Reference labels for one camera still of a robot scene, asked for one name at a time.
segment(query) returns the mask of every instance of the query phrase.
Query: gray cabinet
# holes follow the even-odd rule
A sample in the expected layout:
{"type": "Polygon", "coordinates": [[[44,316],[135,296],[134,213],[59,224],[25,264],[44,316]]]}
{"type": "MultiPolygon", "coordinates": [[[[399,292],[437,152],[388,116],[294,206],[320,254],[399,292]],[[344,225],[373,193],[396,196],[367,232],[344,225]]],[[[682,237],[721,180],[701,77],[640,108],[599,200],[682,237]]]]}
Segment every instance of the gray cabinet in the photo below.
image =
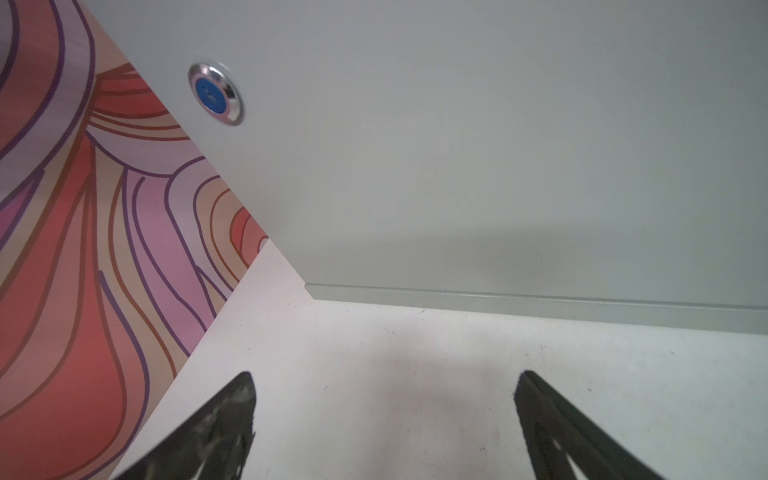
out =
{"type": "Polygon", "coordinates": [[[768,333],[765,2],[86,4],[316,298],[768,333]]]}

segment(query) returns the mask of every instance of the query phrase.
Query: gray baseboard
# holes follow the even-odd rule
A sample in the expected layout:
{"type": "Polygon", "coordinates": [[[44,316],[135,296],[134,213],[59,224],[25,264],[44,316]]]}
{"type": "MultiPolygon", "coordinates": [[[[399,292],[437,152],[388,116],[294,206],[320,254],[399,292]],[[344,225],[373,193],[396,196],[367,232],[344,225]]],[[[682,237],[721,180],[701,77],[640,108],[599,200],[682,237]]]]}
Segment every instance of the gray baseboard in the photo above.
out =
{"type": "Polygon", "coordinates": [[[316,300],[768,334],[768,308],[306,284],[316,300]]]}

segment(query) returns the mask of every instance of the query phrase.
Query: pink wall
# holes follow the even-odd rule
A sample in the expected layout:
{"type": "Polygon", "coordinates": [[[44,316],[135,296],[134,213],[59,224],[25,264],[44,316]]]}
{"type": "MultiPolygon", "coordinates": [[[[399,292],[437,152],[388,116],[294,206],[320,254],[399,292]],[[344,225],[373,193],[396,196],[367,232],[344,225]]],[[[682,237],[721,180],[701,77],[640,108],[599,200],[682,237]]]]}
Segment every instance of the pink wall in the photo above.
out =
{"type": "Polygon", "coordinates": [[[0,478],[106,478],[266,236],[77,2],[0,65],[0,478]]]}

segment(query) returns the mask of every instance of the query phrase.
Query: blue button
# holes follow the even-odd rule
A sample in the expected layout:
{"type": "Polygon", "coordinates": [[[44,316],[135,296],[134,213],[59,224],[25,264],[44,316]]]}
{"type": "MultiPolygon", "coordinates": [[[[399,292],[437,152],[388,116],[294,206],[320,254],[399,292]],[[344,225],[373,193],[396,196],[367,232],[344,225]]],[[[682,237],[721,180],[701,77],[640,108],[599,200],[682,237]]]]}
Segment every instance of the blue button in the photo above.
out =
{"type": "Polygon", "coordinates": [[[222,114],[227,109],[227,99],[219,88],[207,78],[198,78],[194,84],[197,97],[208,110],[215,114],[222,114]]]}

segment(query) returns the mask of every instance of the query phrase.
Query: purple line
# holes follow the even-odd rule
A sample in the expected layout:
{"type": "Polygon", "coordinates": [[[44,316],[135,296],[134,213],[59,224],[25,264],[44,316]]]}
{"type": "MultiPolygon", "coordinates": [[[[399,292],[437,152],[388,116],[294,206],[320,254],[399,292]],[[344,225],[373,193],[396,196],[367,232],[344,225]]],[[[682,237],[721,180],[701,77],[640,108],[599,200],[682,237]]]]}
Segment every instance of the purple line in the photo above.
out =
{"type": "Polygon", "coordinates": [[[18,133],[11,139],[11,141],[9,141],[0,150],[0,161],[9,151],[11,151],[13,147],[16,146],[16,144],[18,144],[18,142],[22,141],[22,138],[29,132],[32,126],[35,125],[35,122],[40,118],[40,116],[43,115],[45,109],[48,108],[48,104],[50,104],[51,100],[53,100],[53,95],[56,92],[56,88],[58,88],[59,82],[61,81],[61,72],[64,70],[65,53],[64,25],[61,23],[61,17],[58,14],[58,8],[56,8],[54,1],[48,0],[48,3],[51,5],[53,18],[56,21],[56,30],[58,33],[58,60],[56,61],[56,70],[53,74],[53,80],[51,81],[51,86],[48,88],[48,92],[45,94],[43,101],[40,102],[40,105],[38,106],[38,109],[35,111],[35,113],[29,118],[24,127],[18,131],[18,133]]]}
{"type": "MultiPolygon", "coordinates": [[[[200,282],[200,285],[203,285],[203,279],[200,278],[200,271],[197,268],[197,265],[195,267],[195,276],[197,277],[197,281],[200,282]]],[[[208,293],[208,289],[203,285],[203,295],[205,295],[205,300],[208,302],[208,308],[210,308],[210,314],[211,318],[213,320],[210,321],[211,325],[213,325],[214,320],[216,319],[216,309],[214,308],[214,303],[210,300],[210,294],[208,293]]]]}
{"type": "Polygon", "coordinates": [[[141,351],[141,346],[139,345],[136,335],[134,335],[134,331],[131,329],[130,324],[125,318],[125,315],[123,314],[122,310],[120,310],[120,307],[118,306],[118,303],[115,301],[114,296],[112,295],[112,292],[109,290],[109,285],[107,285],[107,280],[104,278],[104,272],[99,270],[98,274],[99,274],[99,281],[101,282],[101,289],[104,291],[104,295],[107,296],[107,300],[109,300],[109,303],[112,305],[112,309],[114,310],[115,314],[117,314],[118,319],[120,319],[120,322],[123,324],[123,327],[125,328],[126,333],[131,338],[131,342],[134,344],[136,353],[138,353],[139,355],[139,360],[141,361],[141,369],[144,371],[144,404],[141,406],[141,414],[139,415],[139,419],[136,422],[136,425],[134,425],[134,430],[133,432],[131,432],[131,436],[129,436],[128,440],[125,442],[125,445],[123,445],[120,448],[120,450],[118,450],[117,453],[112,455],[112,458],[110,458],[106,462],[99,465],[98,468],[96,468],[93,472],[83,477],[82,480],[87,480],[88,478],[96,475],[101,470],[103,470],[107,465],[114,462],[117,457],[125,453],[125,450],[131,444],[131,442],[133,442],[134,437],[136,436],[136,433],[139,431],[141,420],[144,418],[144,414],[147,413],[147,406],[149,405],[149,368],[147,367],[147,360],[144,358],[144,352],[141,351]]]}
{"type": "MultiPolygon", "coordinates": [[[[197,267],[197,262],[195,262],[194,258],[192,258],[192,253],[190,252],[189,247],[187,246],[187,242],[184,241],[184,236],[181,234],[181,229],[179,228],[178,223],[176,223],[176,219],[174,218],[174,213],[170,210],[170,186],[173,183],[173,181],[176,179],[176,176],[185,168],[189,167],[192,164],[195,164],[201,160],[205,160],[205,157],[198,157],[194,158],[181,167],[177,168],[176,171],[173,173],[173,177],[167,182],[165,185],[165,211],[168,213],[168,218],[170,218],[170,222],[174,225],[174,230],[176,230],[176,235],[179,236],[179,241],[181,242],[181,246],[184,248],[184,252],[187,254],[187,258],[190,261],[190,265],[197,267]]],[[[205,294],[206,300],[208,300],[208,306],[210,307],[210,313],[213,316],[213,318],[216,318],[216,310],[214,309],[214,305],[210,301],[210,297],[208,296],[208,289],[203,284],[203,280],[200,278],[200,276],[197,276],[197,281],[200,283],[200,288],[203,289],[203,293],[205,294]]]]}
{"type": "MultiPolygon", "coordinates": [[[[74,130],[74,126],[77,124],[78,119],[83,114],[83,111],[85,110],[85,106],[88,104],[88,99],[91,97],[91,89],[93,88],[94,83],[94,72],[96,70],[96,48],[94,45],[94,36],[93,33],[91,33],[91,29],[88,27],[88,23],[85,21],[85,15],[83,15],[83,11],[80,9],[80,5],[75,0],[72,0],[72,3],[74,7],[78,10],[78,14],[80,15],[80,19],[83,22],[83,27],[85,28],[85,33],[88,34],[88,47],[91,49],[91,59],[90,59],[90,67],[88,68],[88,82],[85,84],[85,92],[83,93],[83,98],[80,100],[80,105],[78,106],[77,111],[74,113],[74,117],[69,122],[69,126],[67,127],[67,130],[63,133],[61,138],[59,138],[58,142],[56,142],[56,145],[53,146],[51,151],[48,152],[48,155],[45,156],[42,162],[38,165],[38,168],[43,168],[51,161],[51,159],[58,153],[59,150],[61,150],[61,147],[64,146],[64,142],[69,138],[72,131],[74,130]]],[[[56,15],[56,19],[59,23],[61,23],[61,20],[58,17],[58,14],[56,15]]],[[[2,161],[3,157],[5,156],[5,153],[0,154],[0,161],[2,161]]]]}
{"type": "Polygon", "coordinates": [[[226,295],[224,295],[224,294],[221,292],[221,290],[219,290],[219,287],[218,287],[218,286],[216,286],[216,284],[214,283],[214,281],[213,281],[213,280],[211,280],[211,279],[210,279],[210,277],[209,277],[208,275],[206,275],[206,274],[205,274],[205,272],[204,272],[204,271],[202,271],[202,269],[201,269],[200,267],[196,266],[195,268],[197,269],[197,273],[198,273],[199,275],[202,275],[202,276],[204,276],[204,277],[205,277],[205,280],[208,280],[208,283],[210,283],[210,285],[211,285],[211,286],[214,288],[214,290],[216,290],[216,291],[219,293],[219,295],[221,295],[221,298],[222,298],[222,299],[223,299],[223,300],[226,302],[226,301],[227,301],[227,298],[229,298],[229,297],[228,297],[228,296],[226,296],[226,295]]]}
{"type": "Polygon", "coordinates": [[[88,137],[88,139],[89,139],[90,141],[92,141],[92,142],[94,143],[94,145],[96,145],[96,147],[97,147],[99,150],[101,150],[101,152],[102,152],[104,155],[108,156],[108,157],[109,157],[109,158],[111,158],[111,159],[112,159],[112,160],[113,160],[115,163],[117,163],[117,164],[121,165],[122,167],[126,167],[126,168],[129,168],[129,169],[133,170],[134,172],[137,172],[137,173],[139,173],[139,174],[142,174],[142,175],[147,175],[148,177],[170,178],[170,177],[172,177],[172,176],[173,176],[173,174],[154,174],[154,173],[152,173],[152,172],[147,172],[147,171],[144,171],[144,170],[138,169],[138,168],[136,168],[136,167],[134,167],[134,166],[132,166],[132,165],[126,164],[125,162],[123,162],[123,161],[122,161],[122,160],[120,160],[119,158],[115,157],[115,156],[114,156],[112,153],[110,153],[110,152],[109,152],[109,151],[108,151],[106,148],[104,148],[104,145],[102,145],[102,144],[98,143],[98,141],[97,141],[97,140],[94,138],[94,136],[93,136],[93,135],[91,134],[91,132],[89,132],[88,130],[86,130],[86,131],[85,131],[85,136],[86,136],[86,137],[88,137]]]}
{"type": "Polygon", "coordinates": [[[41,168],[35,169],[35,171],[29,174],[29,176],[26,177],[24,181],[18,185],[18,187],[16,187],[2,202],[0,202],[0,210],[2,210],[5,208],[5,205],[11,203],[11,200],[14,199],[16,195],[18,195],[22,190],[24,190],[27,185],[30,183],[33,184],[31,186],[31,190],[27,192],[27,197],[19,207],[18,212],[16,212],[16,216],[11,221],[11,224],[8,225],[8,229],[5,231],[5,235],[0,238],[0,250],[2,250],[2,248],[5,246],[5,242],[7,242],[11,237],[13,230],[16,229],[16,225],[22,219],[22,216],[24,216],[24,212],[27,210],[29,202],[31,202],[32,198],[35,196],[35,191],[38,189],[38,185],[40,185],[40,180],[42,180],[44,172],[45,170],[41,168]]]}
{"type": "Polygon", "coordinates": [[[149,261],[152,263],[152,266],[157,271],[157,275],[160,275],[160,278],[163,280],[163,283],[165,283],[165,286],[167,286],[170,292],[176,297],[176,300],[178,300],[179,303],[184,305],[187,308],[187,310],[189,310],[189,312],[192,314],[195,320],[197,320],[200,326],[203,327],[203,332],[207,332],[208,327],[205,326],[205,323],[203,323],[203,320],[200,318],[199,315],[197,315],[197,312],[195,312],[194,309],[190,306],[190,304],[187,303],[186,300],[181,298],[181,295],[179,295],[176,292],[176,290],[171,286],[170,282],[163,274],[162,269],[160,268],[159,265],[157,265],[157,262],[152,256],[149,246],[147,245],[147,241],[144,239],[144,235],[141,233],[141,227],[139,226],[139,213],[138,213],[138,209],[136,208],[136,198],[138,197],[139,188],[141,187],[141,184],[143,182],[144,182],[144,178],[138,181],[138,183],[136,184],[136,189],[134,190],[133,198],[131,198],[131,206],[134,209],[134,225],[136,226],[136,234],[139,237],[139,242],[141,242],[141,246],[144,248],[144,252],[147,254],[147,258],[149,258],[149,261]]]}
{"type": "Polygon", "coordinates": [[[8,7],[11,9],[11,28],[13,29],[13,33],[11,36],[11,47],[8,49],[8,57],[5,59],[5,65],[2,68],[2,72],[0,72],[0,90],[2,90],[5,81],[8,80],[8,76],[11,74],[13,64],[16,61],[16,54],[18,53],[19,23],[16,1],[8,0],[8,7]]]}
{"type": "Polygon", "coordinates": [[[197,231],[200,233],[200,241],[203,243],[203,251],[205,252],[206,257],[208,257],[208,261],[210,262],[210,265],[213,267],[214,272],[216,272],[216,275],[221,278],[221,281],[224,282],[224,285],[227,286],[228,289],[234,291],[235,289],[230,286],[229,283],[224,279],[224,275],[221,274],[219,269],[216,267],[216,264],[214,263],[214,259],[210,257],[210,253],[208,253],[208,249],[205,247],[205,236],[203,235],[203,225],[200,223],[200,218],[197,216],[197,195],[200,193],[200,190],[203,189],[203,187],[206,186],[206,184],[212,180],[216,180],[217,178],[221,178],[219,175],[213,176],[209,178],[208,180],[204,181],[200,186],[197,188],[197,190],[194,193],[194,198],[192,199],[192,211],[194,213],[194,219],[197,222],[197,231]]]}
{"type": "MultiPolygon", "coordinates": [[[[139,179],[138,184],[140,184],[143,181],[144,181],[144,178],[142,177],[139,179]]],[[[184,352],[187,356],[189,356],[190,355],[189,351],[187,351],[187,348],[179,340],[179,337],[176,336],[176,333],[168,324],[168,321],[165,319],[165,316],[163,315],[163,311],[160,310],[160,307],[157,305],[157,301],[155,301],[154,296],[152,296],[152,292],[149,289],[149,285],[147,285],[147,279],[144,278],[144,274],[141,272],[141,265],[139,264],[139,259],[138,259],[138,256],[136,255],[136,247],[134,246],[134,241],[131,238],[131,222],[128,217],[128,172],[127,170],[123,172],[123,218],[125,220],[125,233],[126,233],[125,236],[128,240],[128,249],[131,251],[131,255],[134,258],[134,263],[136,264],[136,272],[138,273],[139,278],[141,279],[141,284],[144,285],[144,290],[147,291],[147,296],[149,297],[150,302],[152,302],[152,306],[157,312],[157,315],[160,317],[160,320],[163,322],[163,325],[165,325],[165,328],[168,330],[170,335],[174,338],[174,340],[176,341],[176,344],[181,348],[181,351],[184,352]]]]}

